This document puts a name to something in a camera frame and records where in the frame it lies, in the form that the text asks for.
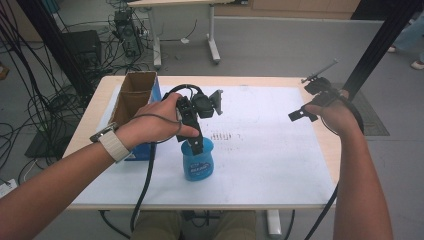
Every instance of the white table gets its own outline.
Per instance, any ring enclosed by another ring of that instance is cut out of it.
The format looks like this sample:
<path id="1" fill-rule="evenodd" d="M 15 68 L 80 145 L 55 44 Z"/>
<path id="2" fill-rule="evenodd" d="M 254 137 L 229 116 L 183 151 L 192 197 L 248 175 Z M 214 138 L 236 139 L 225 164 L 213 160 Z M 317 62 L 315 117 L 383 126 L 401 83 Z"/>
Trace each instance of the white table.
<path id="1" fill-rule="evenodd" d="M 142 209 L 267 210 L 268 221 L 279 226 L 278 209 L 322 208 L 328 201 L 338 181 L 340 143 L 319 121 L 290 122 L 287 114 L 311 99 L 299 78 L 158 78 L 162 94 L 183 83 L 195 84 L 207 95 L 220 86 L 224 113 L 199 120 L 204 136 L 215 144 L 214 173 L 198 182 L 185 180 L 181 143 L 171 139 L 160 144 Z M 102 79 L 65 156 L 90 144 L 89 136 L 99 127 L 123 79 Z M 257 145 L 247 144 L 256 138 Z M 146 171 L 147 162 L 113 165 L 69 209 L 132 209 Z"/>
<path id="2" fill-rule="evenodd" d="M 153 40 L 153 65 L 156 69 L 160 69 L 162 66 L 161 60 L 161 50 L 160 50 L 160 40 L 157 37 L 155 30 L 155 7 L 163 6 L 181 6 L 181 5 L 208 5 L 209 6 L 209 33 L 207 34 L 207 40 L 209 47 L 212 53 L 212 59 L 215 63 L 219 63 L 221 60 L 218 48 L 216 47 L 215 38 L 214 38 L 214 16 L 215 16 L 215 7 L 214 4 L 217 3 L 229 3 L 234 0 L 141 0 L 135 2 L 129 2 L 128 6 L 132 8 L 144 8 L 147 11 L 149 22 L 150 22 L 150 32 L 152 34 Z"/>

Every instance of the wrist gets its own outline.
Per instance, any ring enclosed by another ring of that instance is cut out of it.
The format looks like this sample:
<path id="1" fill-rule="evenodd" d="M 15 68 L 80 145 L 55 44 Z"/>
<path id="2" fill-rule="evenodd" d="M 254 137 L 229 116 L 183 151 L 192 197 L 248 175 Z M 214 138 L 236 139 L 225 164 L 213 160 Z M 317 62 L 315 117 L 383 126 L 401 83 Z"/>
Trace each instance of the wrist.
<path id="1" fill-rule="evenodd" d="M 135 131 L 129 124 L 119 127 L 116 131 L 116 136 L 128 150 L 131 150 L 135 146 L 145 142 L 145 140 L 140 138 L 137 131 Z"/>
<path id="2" fill-rule="evenodd" d="M 351 138 L 355 136 L 363 136 L 361 129 L 357 124 L 350 125 L 349 128 L 345 128 L 337 133 L 339 137 L 343 140 L 345 138 Z"/>

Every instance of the blue box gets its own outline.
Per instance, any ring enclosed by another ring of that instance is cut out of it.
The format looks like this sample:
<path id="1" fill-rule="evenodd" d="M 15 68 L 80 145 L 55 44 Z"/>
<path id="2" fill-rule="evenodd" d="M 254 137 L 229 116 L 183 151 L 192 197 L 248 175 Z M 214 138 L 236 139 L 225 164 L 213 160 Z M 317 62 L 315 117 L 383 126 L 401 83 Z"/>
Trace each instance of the blue box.
<path id="1" fill-rule="evenodd" d="M 159 81 L 156 72 L 130 72 L 125 76 L 110 122 L 119 126 L 126 124 L 146 104 L 161 101 Z M 145 161 L 154 159 L 156 146 L 144 143 L 131 150 L 125 161 Z"/>

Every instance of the wrist strap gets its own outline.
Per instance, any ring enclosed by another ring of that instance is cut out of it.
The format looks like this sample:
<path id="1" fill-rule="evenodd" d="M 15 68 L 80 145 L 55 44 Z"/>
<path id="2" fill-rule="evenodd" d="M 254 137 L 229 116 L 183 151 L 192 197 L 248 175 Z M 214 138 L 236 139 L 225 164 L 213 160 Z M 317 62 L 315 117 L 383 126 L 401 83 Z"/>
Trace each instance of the wrist strap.
<path id="1" fill-rule="evenodd" d="M 128 149 L 125 148 L 121 140 L 119 140 L 113 131 L 105 133 L 101 138 L 99 138 L 99 141 L 116 163 L 130 155 Z"/>

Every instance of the electronic device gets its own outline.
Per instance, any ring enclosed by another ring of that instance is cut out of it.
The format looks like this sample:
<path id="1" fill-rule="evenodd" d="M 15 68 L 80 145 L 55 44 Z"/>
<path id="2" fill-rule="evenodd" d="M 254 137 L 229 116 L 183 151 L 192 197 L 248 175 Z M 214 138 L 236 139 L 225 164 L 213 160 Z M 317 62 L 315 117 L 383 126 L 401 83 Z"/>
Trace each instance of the electronic device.
<path id="1" fill-rule="evenodd" d="M 118 124 L 113 122 L 90 137 L 93 143 L 102 143 L 109 155 L 115 160 L 115 163 L 119 163 L 131 154 L 124 144 L 122 144 L 121 140 L 115 135 L 117 129 Z"/>
<path id="2" fill-rule="evenodd" d="M 66 47 L 83 68 L 101 63 L 102 45 L 95 30 L 62 33 Z"/>
<path id="3" fill-rule="evenodd" d="M 199 87 L 191 84 L 183 84 L 171 89 L 165 94 L 163 99 L 166 99 L 170 93 L 177 92 L 184 88 L 190 90 L 196 89 L 197 93 L 190 99 L 186 96 L 179 98 L 176 107 L 181 115 L 182 123 L 196 128 L 199 131 L 199 136 L 189 138 L 177 136 L 177 140 L 178 142 L 187 140 L 193 151 L 193 155 L 198 155 L 203 152 L 203 135 L 200 130 L 199 122 L 197 121 L 197 116 L 200 118 L 211 118 L 214 114 L 214 110 L 218 115 L 221 115 L 223 113 L 221 111 L 221 94 L 223 91 L 216 90 L 211 96 L 207 97 Z"/>
<path id="4" fill-rule="evenodd" d="M 131 18 L 131 10 L 115 11 L 115 26 L 114 34 L 119 38 L 124 48 L 126 57 L 135 57 L 141 55 L 141 40 L 138 37 L 137 29 Z"/>
<path id="5" fill-rule="evenodd" d="M 311 122 L 317 120 L 318 117 L 315 116 L 314 114 L 311 114 L 308 111 L 306 111 L 305 106 L 308 105 L 308 104 L 314 104 L 314 105 L 324 107 L 324 106 L 329 105 L 331 102 L 336 100 L 338 97 L 340 97 L 339 91 L 331 87 L 331 83 L 330 83 L 330 81 L 328 81 L 328 79 L 323 78 L 323 77 L 318 77 L 318 74 L 329 69 L 330 67 L 332 67 L 336 63 L 338 63 L 338 61 L 337 61 L 337 59 L 334 59 L 333 62 L 331 64 L 329 64 L 328 66 L 324 67 L 323 69 L 321 69 L 317 73 L 312 73 L 311 76 L 307 77 L 306 79 L 301 80 L 302 83 L 309 81 L 309 84 L 307 86 L 305 86 L 305 90 L 308 93 L 315 95 L 315 97 L 312 99 L 311 102 L 303 105 L 299 110 L 294 111 L 294 112 L 289 114 L 289 118 L 292 122 L 294 122 L 294 121 L 296 121 L 296 120 L 298 120 L 302 117 L 309 117 L 309 120 L 311 120 Z"/>

